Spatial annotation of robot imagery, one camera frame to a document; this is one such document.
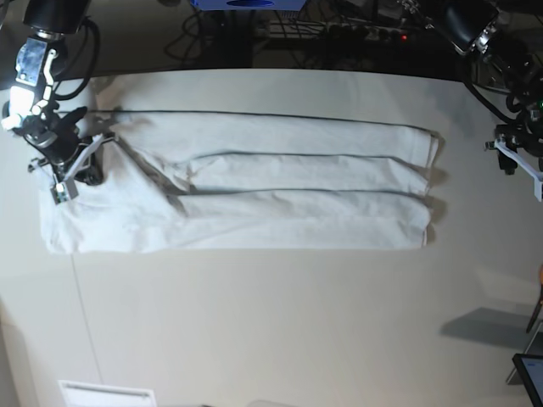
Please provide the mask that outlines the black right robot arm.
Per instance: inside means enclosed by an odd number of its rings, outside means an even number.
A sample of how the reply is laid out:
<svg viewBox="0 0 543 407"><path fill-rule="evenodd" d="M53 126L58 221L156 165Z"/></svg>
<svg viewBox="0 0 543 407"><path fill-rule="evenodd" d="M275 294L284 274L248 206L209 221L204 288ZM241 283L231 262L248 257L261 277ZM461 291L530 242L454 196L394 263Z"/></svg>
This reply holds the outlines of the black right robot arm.
<svg viewBox="0 0 543 407"><path fill-rule="evenodd" d="M78 97L86 88L98 62L101 34L87 17L88 1L30 1L23 22L32 33L15 61L15 83L3 108L1 125L26 141L41 156L39 165L50 165L55 186L74 181L98 186L104 180L96 151L98 142L82 135L79 122L88 113L78 107L60 112L60 104ZM67 94L59 93L65 74L75 64L65 38L78 31L92 42L92 55L81 83Z"/></svg>

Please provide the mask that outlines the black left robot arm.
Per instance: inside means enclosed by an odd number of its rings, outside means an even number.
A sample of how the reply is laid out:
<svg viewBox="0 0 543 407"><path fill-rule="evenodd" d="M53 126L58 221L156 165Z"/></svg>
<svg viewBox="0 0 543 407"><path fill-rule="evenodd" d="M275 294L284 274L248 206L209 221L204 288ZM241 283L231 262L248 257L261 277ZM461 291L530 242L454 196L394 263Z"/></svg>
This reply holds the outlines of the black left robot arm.
<svg viewBox="0 0 543 407"><path fill-rule="evenodd" d="M461 54L458 73L464 86L501 124L495 139L513 152L519 149L542 166L542 66L526 46L496 26L498 10L486 1L441 1L435 4L434 28ZM473 61L479 59L497 70L506 88L502 113L476 88Z"/></svg>

